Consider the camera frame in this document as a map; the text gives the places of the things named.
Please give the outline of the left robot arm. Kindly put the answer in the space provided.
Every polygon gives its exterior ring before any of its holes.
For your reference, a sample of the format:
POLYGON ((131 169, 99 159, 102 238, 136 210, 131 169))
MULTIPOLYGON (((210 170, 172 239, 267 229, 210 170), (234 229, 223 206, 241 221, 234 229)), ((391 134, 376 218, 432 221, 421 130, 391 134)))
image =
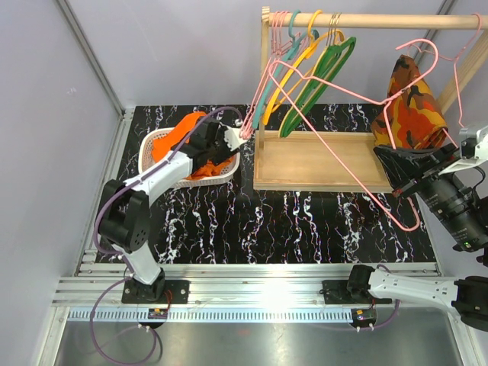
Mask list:
POLYGON ((105 184, 95 238, 106 239, 126 262, 130 277, 123 299, 156 303, 165 297, 165 273, 149 248, 150 208, 176 183, 211 162, 220 164, 239 152, 239 129, 212 117, 199 117, 194 129, 176 140, 162 158, 134 178, 105 184))

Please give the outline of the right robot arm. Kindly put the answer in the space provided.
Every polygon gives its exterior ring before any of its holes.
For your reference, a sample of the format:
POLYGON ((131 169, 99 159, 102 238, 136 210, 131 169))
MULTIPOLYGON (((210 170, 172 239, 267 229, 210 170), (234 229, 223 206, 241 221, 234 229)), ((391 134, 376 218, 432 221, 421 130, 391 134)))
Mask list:
MULTIPOLYGON (((376 146, 393 188, 400 197, 416 195, 442 226, 448 246, 456 252, 482 254, 487 263, 487 199, 466 186, 456 175, 462 168, 477 168, 449 143, 434 149, 376 146)), ((355 302, 379 299, 401 300, 436 307, 457 316, 462 323, 487 330, 487 279, 471 275, 454 280, 426 280, 394 274, 379 266, 355 265, 346 283, 346 293, 355 302)))

